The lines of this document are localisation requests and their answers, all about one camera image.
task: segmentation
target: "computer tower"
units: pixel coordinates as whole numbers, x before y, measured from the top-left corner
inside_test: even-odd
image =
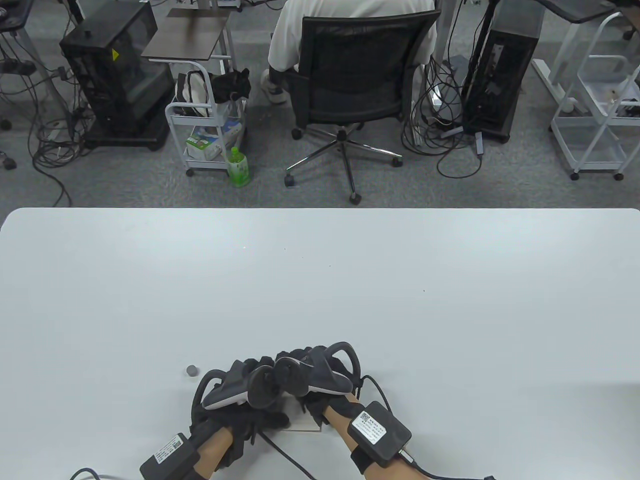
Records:
[[[545,8],[535,0],[502,0],[470,86],[465,92],[464,123],[470,131],[507,141],[520,85],[536,49]]]
[[[142,135],[173,91],[168,65],[141,57],[156,31],[149,2],[108,1],[60,42],[103,135]]]

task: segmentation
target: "chair base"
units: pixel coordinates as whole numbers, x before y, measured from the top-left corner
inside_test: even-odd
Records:
[[[318,157],[321,157],[325,153],[331,152],[332,150],[337,149],[340,153],[342,153],[342,160],[344,162],[344,169],[347,173],[347,178],[349,179],[349,185],[351,186],[351,196],[349,197],[349,201],[353,205],[358,205],[362,201],[362,197],[356,192],[355,181],[353,180],[353,172],[351,171],[351,162],[349,161],[349,157],[347,156],[347,148],[354,148],[356,150],[361,150],[367,153],[376,153],[384,156],[391,157],[391,165],[394,168],[401,167],[403,165],[402,155],[390,152],[389,150],[383,150],[382,148],[372,147],[370,145],[365,145],[363,143],[358,143],[356,141],[351,140],[349,137],[356,130],[362,129],[363,124],[354,124],[350,125],[345,129],[338,130],[337,134],[332,134],[326,132],[324,130],[308,128],[306,132],[315,134],[317,136],[326,138],[331,140],[325,146],[317,149],[315,152],[310,154],[309,156],[303,158],[302,160],[294,163],[290,167],[287,168],[287,175],[284,179],[284,184],[287,187],[293,187],[295,185],[295,180],[293,175],[291,175],[291,171],[295,168],[313,160]],[[300,129],[294,129],[291,132],[294,140],[299,140],[302,137],[302,131]]]

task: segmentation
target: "sneaker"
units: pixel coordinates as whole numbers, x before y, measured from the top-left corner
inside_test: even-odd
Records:
[[[268,68],[262,72],[262,77],[260,77],[260,87],[272,104],[278,105],[287,101],[287,94],[285,91],[282,90],[281,87],[271,83],[269,80]]]

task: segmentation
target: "hand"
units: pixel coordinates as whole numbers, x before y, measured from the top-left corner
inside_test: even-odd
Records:
[[[309,355],[311,350],[312,350],[311,347],[307,347],[305,349],[292,350],[291,352],[284,352],[284,351],[280,352],[276,356],[276,362],[280,358],[289,357],[289,358],[294,358],[296,360],[299,360],[300,362],[303,362],[305,364],[312,363]],[[357,370],[357,373],[353,373],[353,372],[349,372],[349,370],[347,370],[347,368],[338,358],[335,358],[334,356],[327,356],[325,358],[333,372],[339,373],[345,376],[346,378],[348,378],[349,381],[351,381],[351,383],[353,384],[353,390],[351,392],[352,394],[355,393],[356,389],[362,386],[362,380],[359,377],[359,373],[360,373],[359,364],[357,365],[357,367],[355,367],[355,370]],[[341,415],[345,417],[352,417],[354,416],[354,413],[356,412],[359,413],[359,411],[361,410],[359,403],[358,404],[350,403],[344,394],[334,395],[334,394],[327,394],[327,393],[320,393],[320,392],[309,392],[304,396],[297,397],[297,398],[300,404],[302,405],[302,408],[311,414],[311,416],[314,418],[314,420],[319,426],[323,423],[324,424],[329,423],[324,416],[324,412],[329,405],[331,405],[331,407],[336,412],[339,412]]]
[[[256,369],[273,366],[273,359],[262,357],[260,362],[250,358],[246,360],[243,376],[250,376]],[[202,406],[202,396],[207,384],[214,378],[220,378],[219,371],[207,373],[200,382],[191,407],[191,435],[212,435],[220,428],[228,428],[234,437],[233,445],[225,453],[218,468],[228,467],[238,460],[244,453],[244,443],[250,440],[252,445],[255,435],[264,429],[282,429],[289,425],[286,414],[278,411],[278,404],[273,403],[268,408],[254,408],[249,403],[230,404],[217,410],[206,410]],[[224,381],[218,383],[213,390],[222,388]]]

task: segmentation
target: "plastic bottle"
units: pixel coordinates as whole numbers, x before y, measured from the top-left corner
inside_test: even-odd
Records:
[[[244,187],[251,181],[249,163],[237,147],[231,148],[231,155],[227,156],[227,171],[234,187]]]

